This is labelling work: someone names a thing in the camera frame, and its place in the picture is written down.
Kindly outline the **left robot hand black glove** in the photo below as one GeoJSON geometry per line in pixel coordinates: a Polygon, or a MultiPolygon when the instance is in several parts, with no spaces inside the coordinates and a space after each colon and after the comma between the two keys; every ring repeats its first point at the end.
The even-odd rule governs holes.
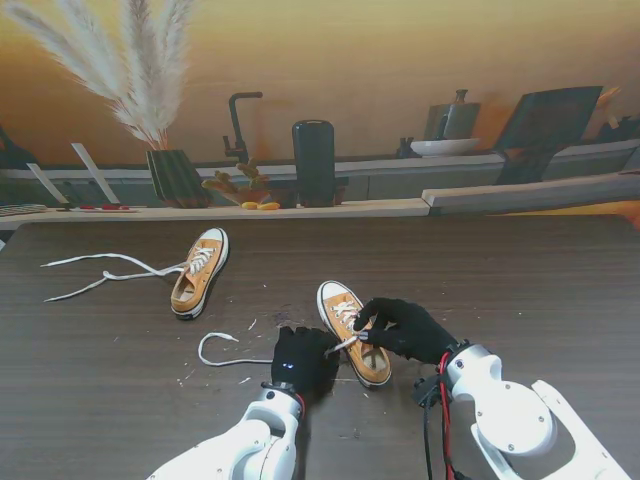
{"type": "Polygon", "coordinates": [[[320,398],[331,388],[339,369],[340,353],[331,333],[307,327],[282,327],[274,347],[271,381],[288,384],[298,395],[320,398]]]}

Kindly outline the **right robot hand black glove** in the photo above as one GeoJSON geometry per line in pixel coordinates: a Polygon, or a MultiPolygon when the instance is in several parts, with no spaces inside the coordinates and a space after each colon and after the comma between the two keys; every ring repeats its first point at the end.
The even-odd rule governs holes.
{"type": "Polygon", "coordinates": [[[438,364],[456,339],[418,304],[401,299],[374,298],[353,323],[363,343],[424,364],[438,364]]]}

